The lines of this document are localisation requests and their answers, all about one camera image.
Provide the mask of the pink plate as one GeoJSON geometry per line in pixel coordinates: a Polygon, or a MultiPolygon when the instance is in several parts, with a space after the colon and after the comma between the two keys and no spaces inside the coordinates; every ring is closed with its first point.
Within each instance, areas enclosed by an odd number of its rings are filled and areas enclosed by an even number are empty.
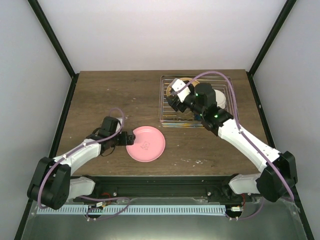
{"type": "Polygon", "coordinates": [[[133,145],[127,145],[128,155],[141,163],[158,159],[165,150],[166,140],[160,130],[152,126],[140,126],[133,130],[133,145]]]}

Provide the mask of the white scalloped bowl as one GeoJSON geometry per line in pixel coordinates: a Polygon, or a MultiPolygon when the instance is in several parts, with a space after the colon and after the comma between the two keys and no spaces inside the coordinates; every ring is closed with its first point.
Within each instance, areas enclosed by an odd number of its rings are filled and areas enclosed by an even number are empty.
{"type": "Polygon", "coordinates": [[[217,89],[215,89],[214,91],[215,91],[215,98],[216,98],[217,106],[222,109],[225,109],[226,105],[227,105],[227,99],[226,99],[225,94],[217,89]]]}

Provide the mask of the yellow plate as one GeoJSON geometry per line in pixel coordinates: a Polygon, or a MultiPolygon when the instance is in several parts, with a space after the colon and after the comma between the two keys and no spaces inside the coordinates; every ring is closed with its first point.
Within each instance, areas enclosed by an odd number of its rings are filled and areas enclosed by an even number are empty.
{"type": "MultiPolygon", "coordinates": [[[[189,78],[189,77],[181,77],[180,80],[182,80],[185,84],[187,84],[187,83],[191,82],[193,79],[192,79],[192,78],[189,78]]],[[[188,86],[188,88],[189,88],[189,90],[190,90],[190,92],[191,92],[192,94],[195,93],[195,86],[198,85],[199,83],[200,83],[200,82],[199,82],[198,80],[195,80],[195,81],[193,81],[193,82],[188,86]]],[[[170,95],[171,95],[171,90],[172,90],[171,85],[169,85],[169,86],[167,87],[167,89],[166,89],[166,95],[167,95],[167,96],[170,96],[170,95]]]]}

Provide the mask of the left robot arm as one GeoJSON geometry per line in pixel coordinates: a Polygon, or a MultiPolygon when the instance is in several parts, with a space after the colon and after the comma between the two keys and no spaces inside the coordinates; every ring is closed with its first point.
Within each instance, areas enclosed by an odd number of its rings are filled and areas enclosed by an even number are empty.
{"type": "Polygon", "coordinates": [[[123,119],[106,116],[100,127],[92,131],[78,146],[54,158],[39,160],[27,190],[27,197],[40,208],[58,210],[68,200],[85,196],[97,202],[102,189],[89,177],[72,178],[85,163],[106,150],[131,146],[136,136],[132,130],[123,131],[123,119]]]}

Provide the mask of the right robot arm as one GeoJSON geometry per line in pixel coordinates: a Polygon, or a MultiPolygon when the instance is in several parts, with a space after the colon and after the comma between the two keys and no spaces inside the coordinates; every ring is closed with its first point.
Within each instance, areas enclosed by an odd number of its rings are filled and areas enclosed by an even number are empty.
{"type": "Polygon", "coordinates": [[[233,145],[258,169],[257,174],[236,174],[222,188],[223,198],[229,202],[240,194],[260,194],[276,202],[298,182],[296,160],[292,153],[281,153],[244,129],[224,108],[218,106],[216,90],[210,83],[192,85],[179,78],[169,85],[166,100],[176,112],[190,110],[200,117],[210,132],[233,145]]]}

